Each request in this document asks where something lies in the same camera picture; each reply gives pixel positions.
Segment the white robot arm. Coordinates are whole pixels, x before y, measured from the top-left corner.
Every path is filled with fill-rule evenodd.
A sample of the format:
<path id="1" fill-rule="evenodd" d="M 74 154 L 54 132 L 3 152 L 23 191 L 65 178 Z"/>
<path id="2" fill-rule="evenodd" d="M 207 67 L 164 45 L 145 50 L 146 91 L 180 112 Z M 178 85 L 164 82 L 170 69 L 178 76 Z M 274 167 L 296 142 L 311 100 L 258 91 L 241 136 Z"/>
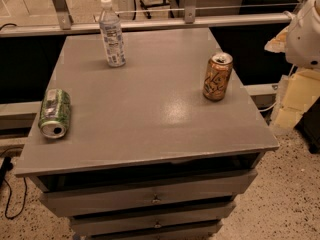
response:
<path id="1" fill-rule="evenodd" d="M 298 67 L 320 68 L 320 0 L 307 0 L 291 20 L 285 56 Z"/>

